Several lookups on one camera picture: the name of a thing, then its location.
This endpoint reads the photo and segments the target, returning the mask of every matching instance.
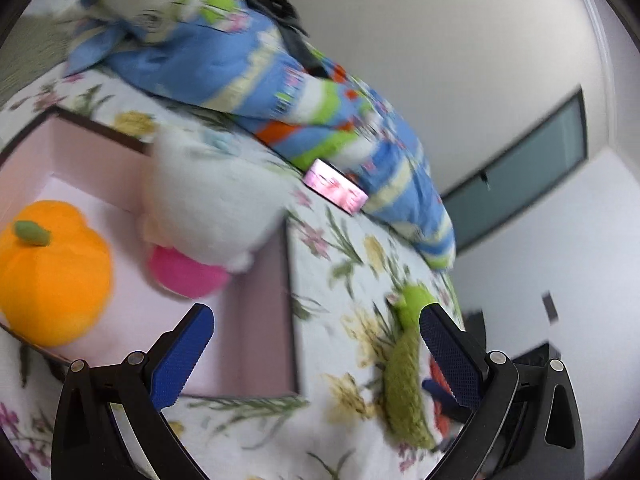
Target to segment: smartphone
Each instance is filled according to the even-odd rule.
[[[367,201],[367,194],[340,171],[319,158],[305,173],[302,182],[350,215],[356,214]]]

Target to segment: bed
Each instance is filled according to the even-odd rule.
[[[151,98],[106,69],[69,78],[62,73],[57,66],[9,99],[0,111],[0,146],[45,108],[58,105],[142,141],[151,140],[160,124],[230,128],[273,171],[300,179],[270,150],[216,114]],[[386,428],[380,371],[394,344],[387,300],[404,280],[423,283],[462,326],[448,277],[432,272],[387,227],[364,215],[348,216],[300,182],[288,209],[300,394],[183,396],[164,416],[212,478],[425,478],[442,453],[396,442]],[[49,478],[60,378],[40,354],[5,332],[0,332],[0,370],[10,378],[0,386],[0,426],[36,478]],[[154,478],[121,415],[121,431],[136,464]],[[428,416],[432,431],[439,431],[437,410]]]

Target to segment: white plush toy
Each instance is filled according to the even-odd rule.
[[[229,273],[247,270],[282,222],[295,180],[241,152],[228,132],[164,127],[156,135],[143,237],[152,246],[149,269],[165,288],[193,299],[210,294]]]

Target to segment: gray carpet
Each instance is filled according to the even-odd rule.
[[[65,60],[68,37],[50,16],[21,16],[0,48],[0,107]]]

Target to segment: green plush toy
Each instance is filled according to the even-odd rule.
[[[394,305],[402,325],[402,335],[386,363],[385,407],[391,429],[410,446],[433,449],[436,441],[430,431],[425,410],[427,394],[422,390],[426,358],[420,362],[424,342],[418,322],[422,309],[436,299],[423,285],[405,285]]]

